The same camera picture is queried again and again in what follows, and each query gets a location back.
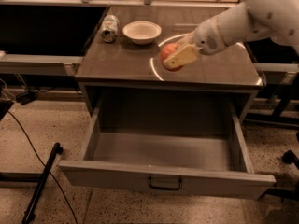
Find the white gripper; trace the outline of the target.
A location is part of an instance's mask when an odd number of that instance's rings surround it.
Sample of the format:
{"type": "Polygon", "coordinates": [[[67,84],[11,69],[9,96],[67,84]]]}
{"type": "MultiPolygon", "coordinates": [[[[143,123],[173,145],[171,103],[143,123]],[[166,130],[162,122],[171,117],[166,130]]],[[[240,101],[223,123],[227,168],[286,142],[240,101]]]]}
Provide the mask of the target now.
{"type": "Polygon", "coordinates": [[[237,42],[246,41],[251,30],[252,20],[247,6],[240,3],[203,21],[194,32],[182,37],[178,41],[177,50],[164,63],[182,68],[198,58],[193,44],[199,47],[202,54],[213,55],[237,42]]]}

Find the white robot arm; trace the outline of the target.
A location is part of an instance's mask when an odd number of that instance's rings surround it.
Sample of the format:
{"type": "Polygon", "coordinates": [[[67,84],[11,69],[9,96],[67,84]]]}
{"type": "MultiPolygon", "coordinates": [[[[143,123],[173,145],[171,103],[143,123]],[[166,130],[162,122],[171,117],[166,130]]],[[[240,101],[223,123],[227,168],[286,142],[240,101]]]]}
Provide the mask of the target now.
{"type": "Polygon", "coordinates": [[[165,69],[177,71],[201,55],[264,38],[299,52],[299,0],[242,0],[201,22],[178,42],[164,46],[160,61],[165,69]]]}

